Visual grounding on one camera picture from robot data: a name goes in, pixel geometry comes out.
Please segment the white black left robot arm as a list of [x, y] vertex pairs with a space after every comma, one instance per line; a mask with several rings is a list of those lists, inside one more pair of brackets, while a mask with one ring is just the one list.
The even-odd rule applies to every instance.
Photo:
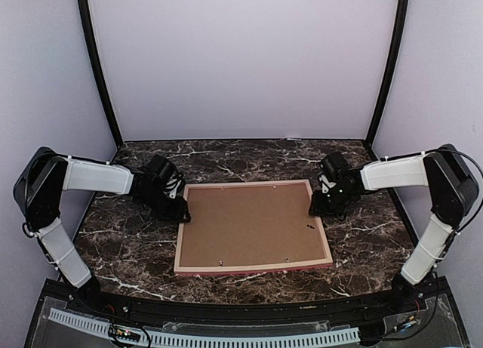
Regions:
[[130, 196], [148, 206], [160, 220], [188, 223], [187, 201], [181, 191], [184, 175], [164, 156], [155, 155], [141, 168], [61, 155], [39, 148], [13, 188], [14, 201], [25, 218], [23, 232], [38, 241], [49, 264], [76, 289], [76, 300], [91, 315], [106, 309], [106, 297], [92, 285], [97, 279], [80, 257], [63, 227], [60, 200], [70, 190]]

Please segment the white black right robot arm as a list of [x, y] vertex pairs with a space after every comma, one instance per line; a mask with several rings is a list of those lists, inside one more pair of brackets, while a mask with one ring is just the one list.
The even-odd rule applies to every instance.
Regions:
[[479, 184], [468, 167], [473, 162], [452, 144], [385, 157], [358, 167], [352, 166], [341, 152], [333, 152], [320, 162], [320, 188], [312, 194], [309, 214], [343, 220], [349, 204], [363, 195], [407, 186], [429, 189], [432, 207], [427, 228], [394, 279], [399, 285], [385, 297], [387, 309], [401, 313], [414, 301], [412, 287], [444, 260], [456, 236], [475, 219], [472, 208], [482, 209], [475, 206], [482, 199]]

